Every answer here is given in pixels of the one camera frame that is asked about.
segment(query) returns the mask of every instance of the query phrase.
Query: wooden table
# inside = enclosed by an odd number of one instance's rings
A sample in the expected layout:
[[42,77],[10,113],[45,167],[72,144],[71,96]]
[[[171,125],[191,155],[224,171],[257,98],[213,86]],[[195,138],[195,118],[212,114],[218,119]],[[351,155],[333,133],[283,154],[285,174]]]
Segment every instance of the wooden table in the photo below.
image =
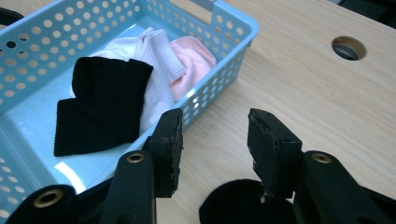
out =
[[[0,7],[7,2],[22,1]],[[227,2],[261,30],[238,79],[184,133],[179,188],[157,200],[158,223],[199,223],[216,187],[258,179],[247,147],[251,107],[274,113],[304,151],[334,155],[361,185],[396,199],[396,30],[324,0]],[[344,35],[364,45],[363,59],[333,52]]]

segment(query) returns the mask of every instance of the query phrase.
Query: black knit fabric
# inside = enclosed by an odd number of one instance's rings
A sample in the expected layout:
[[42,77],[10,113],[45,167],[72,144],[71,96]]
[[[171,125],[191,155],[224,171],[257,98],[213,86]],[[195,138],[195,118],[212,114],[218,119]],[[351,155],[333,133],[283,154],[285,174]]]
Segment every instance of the black knit fabric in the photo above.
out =
[[256,180],[235,180],[215,189],[199,209],[201,224],[294,224],[291,203],[261,203],[263,187]]
[[83,57],[73,71],[75,99],[58,103],[55,156],[84,154],[132,143],[139,135],[147,63]]

